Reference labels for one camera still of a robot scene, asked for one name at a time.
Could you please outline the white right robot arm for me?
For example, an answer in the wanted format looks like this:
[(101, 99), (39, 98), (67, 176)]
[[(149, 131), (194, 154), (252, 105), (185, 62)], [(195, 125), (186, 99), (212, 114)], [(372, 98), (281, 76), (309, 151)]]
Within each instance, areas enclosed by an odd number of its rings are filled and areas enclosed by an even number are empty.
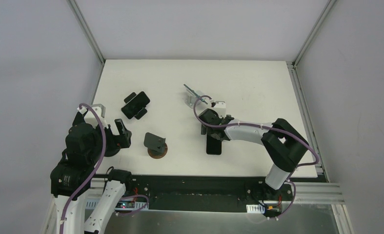
[(206, 136), (206, 153), (221, 155), (222, 142), (240, 140), (263, 146), (273, 165), (265, 178), (262, 194), (273, 200), (281, 194), (281, 186), (293, 174), (304, 154), (308, 142), (285, 119), (273, 123), (241, 122), (230, 115), (220, 117), (206, 109), (196, 116), (201, 123), (201, 134)]

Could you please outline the dark phone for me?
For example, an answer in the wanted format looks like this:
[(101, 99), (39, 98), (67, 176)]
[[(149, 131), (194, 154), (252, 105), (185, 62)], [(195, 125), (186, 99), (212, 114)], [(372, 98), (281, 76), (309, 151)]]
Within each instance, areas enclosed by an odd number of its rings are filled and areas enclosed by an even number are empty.
[(199, 100), (199, 101), (207, 104), (206, 100), (202, 97), (202, 95), (200, 93), (195, 92), (186, 84), (184, 84), (184, 87), (186, 88), (185, 103), (187, 105), (192, 106), (196, 100)]

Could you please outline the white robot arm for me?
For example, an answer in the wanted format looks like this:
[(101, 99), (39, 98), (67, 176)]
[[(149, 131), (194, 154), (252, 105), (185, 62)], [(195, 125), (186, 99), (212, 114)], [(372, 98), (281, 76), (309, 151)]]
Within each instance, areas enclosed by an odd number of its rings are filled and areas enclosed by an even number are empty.
[(100, 159), (102, 136), (99, 127), (73, 125), (65, 138), (66, 148), (50, 174), (59, 234), (102, 234), (120, 198), (132, 181), (129, 171), (112, 169), (94, 211), (85, 218), (90, 174)]

